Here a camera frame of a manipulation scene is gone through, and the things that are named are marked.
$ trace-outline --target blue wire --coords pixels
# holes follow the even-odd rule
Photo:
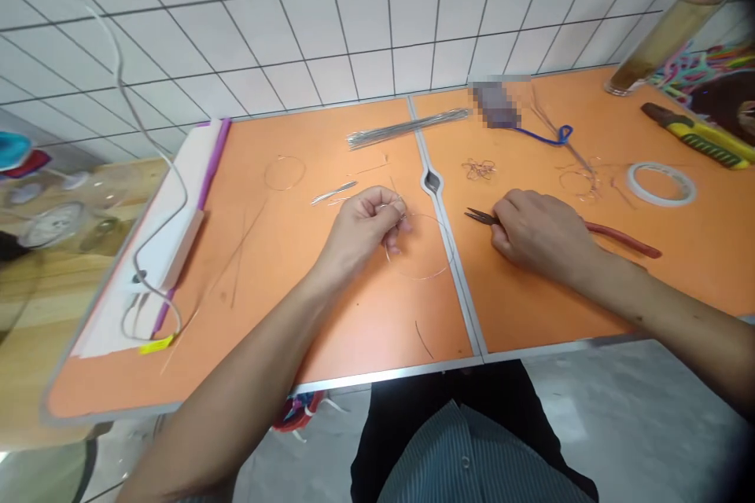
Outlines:
[[[569,124],[564,124],[560,128],[558,128],[558,139],[557,140],[549,140],[547,138],[543,138],[539,136],[538,134],[534,134],[533,132],[529,130],[523,130],[522,128],[511,128],[512,130],[522,132],[523,134],[527,134],[531,138],[535,138],[536,140],[540,140],[543,143],[547,143],[548,145],[566,145],[569,143],[569,136],[572,135],[574,128],[572,128]]]

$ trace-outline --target black pants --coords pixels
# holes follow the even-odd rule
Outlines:
[[[566,465],[561,443],[525,367],[517,360],[373,384],[370,412],[352,463],[355,503],[378,499],[414,433],[452,399],[506,428],[598,500],[595,484]]]

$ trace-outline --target white cable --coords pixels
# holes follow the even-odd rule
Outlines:
[[[144,249],[144,247],[158,234],[160,231],[173,219],[175,216],[183,210],[183,208],[188,204],[189,202],[189,191],[186,189],[186,183],[183,181],[183,177],[181,176],[181,173],[179,172],[178,168],[175,166],[175,164],[171,161],[170,157],[168,157],[165,152],[162,150],[162,148],[149,136],[149,133],[147,132],[147,129],[144,128],[144,124],[142,124],[142,120],[139,118],[139,114],[136,112],[134,106],[132,105],[131,101],[128,98],[128,94],[126,92],[126,89],[124,88],[123,84],[123,54],[120,50],[120,44],[118,43],[118,40],[116,39],[116,36],[112,33],[112,30],[110,27],[108,27],[105,20],[102,19],[102,17],[94,11],[94,9],[87,4],[86,0],[76,0],[79,4],[81,4],[84,9],[97,21],[98,24],[100,24],[100,27],[102,27],[102,30],[105,32],[105,34],[108,37],[108,41],[110,43],[110,47],[112,49],[113,57],[115,59],[115,66],[112,69],[112,77],[115,80],[116,88],[118,89],[118,92],[120,92],[121,96],[123,96],[123,99],[126,101],[126,106],[128,106],[129,112],[131,112],[131,115],[134,117],[134,121],[136,122],[137,128],[144,134],[144,137],[147,138],[147,141],[151,144],[151,146],[155,149],[157,152],[157,155],[163,158],[165,163],[168,164],[168,167],[170,168],[171,172],[175,174],[175,176],[178,178],[179,183],[181,184],[181,190],[183,193],[182,199],[181,199],[181,206],[179,206],[176,211],[171,214],[162,224],[160,224],[157,229],[155,229],[152,234],[149,235],[149,237],[142,242],[142,244],[136,249],[134,252],[133,257],[131,258],[134,266],[134,271],[136,272],[136,277],[139,280],[139,282],[144,285],[149,292],[154,293],[155,295],[159,296],[164,302],[168,303],[171,309],[173,309],[173,312],[175,313],[175,331],[173,332],[173,335],[178,335],[182,330],[182,319],[181,319],[181,311],[179,308],[173,303],[170,297],[168,295],[160,292],[158,289],[154,288],[152,285],[147,283],[146,279],[142,276],[142,272],[139,269],[138,259],[137,256],[139,255],[139,252]],[[126,317],[128,314],[128,311],[123,313],[123,318]],[[131,339],[131,340],[139,340],[142,342],[156,342],[158,340],[145,340],[143,338],[138,338],[136,336],[129,336],[125,333],[123,330],[123,321],[121,321],[121,329],[123,334]]]

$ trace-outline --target pliers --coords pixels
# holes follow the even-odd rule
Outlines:
[[[496,218],[495,216],[491,216],[487,212],[481,212],[475,210],[474,208],[467,208],[467,210],[469,210],[470,212],[465,212],[464,214],[466,214],[470,218],[474,218],[478,222],[482,222],[483,224],[487,224],[488,226],[492,224],[498,224],[499,226],[501,226],[501,221],[498,220],[498,218]],[[633,249],[636,252],[646,255],[651,259],[658,259],[663,255],[663,252],[661,250],[653,248],[652,246],[649,246],[647,244],[643,244],[641,241],[635,240],[632,236],[629,236],[624,232],[620,232],[617,229],[609,228],[608,226],[602,226],[600,224],[594,224],[592,222],[585,222],[584,225],[590,232],[599,233],[603,236],[613,238],[620,244],[625,245],[627,248]]]

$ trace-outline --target table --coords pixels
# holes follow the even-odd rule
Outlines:
[[[585,218],[655,245],[663,259],[630,259],[732,314],[752,312],[755,259],[741,250],[753,247],[753,205],[742,198],[755,189],[753,172],[726,171],[648,120],[642,103],[673,106],[657,91],[644,87],[626,99],[604,93],[610,73],[535,80],[551,118],[575,127],[574,145],[610,165],[603,176],[611,190],[596,204],[562,187],[562,172],[573,167],[567,150],[488,130],[479,116],[348,151],[349,132],[468,106],[465,90],[235,123],[208,195],[207,220],[175,295],[189,313],[185,332],[171,348],[148,356],[122,351],[66,358],[47,399],[51,416],[91,422],[179,406],[315,261],[338,202],[311,207],[311,198],[352,179],[359,180],[357,189],[394,188],[419,215],[414,221],[420,229],[410,240],[416,247],[404,264],[416,277],[406,277],[378,250],[315,340],[297,391],[631,339],[632,329],[613,315],[506,263],[490,248],[489,231],[463,215],[467,206],[489,209],[513,187],[564,198]],[[547,132],[527,112],[524,121]],[[494,160],[494,178],[469,181],[461,167],[468,157]],[[671,210],[644,204],[625,187],[619,196],[621,180],[615,189],[610,179],[637,160],[683,167],[698,185],[698,202]],[[426,182],[429,172],[439,185]],[[444,264],[446,270],[425,277]],[[172,324],[169,319],[162,333],[170,333]]]
[[[136,219],[165,172],[162,160],[128,163],[141,181],[113,215]],[[124,167],[123,164],[104,168]],[[49,189],[35,203],[42,208],[70,200],[70,193]],[[0,228],[12,232],[16,220],[0,214]],[[50,250],[0,269],[0,450],[15,451],[78,442],[91,424],[53,428],[39,419],[43,394],[66,347],[87,313],[113,258]]]

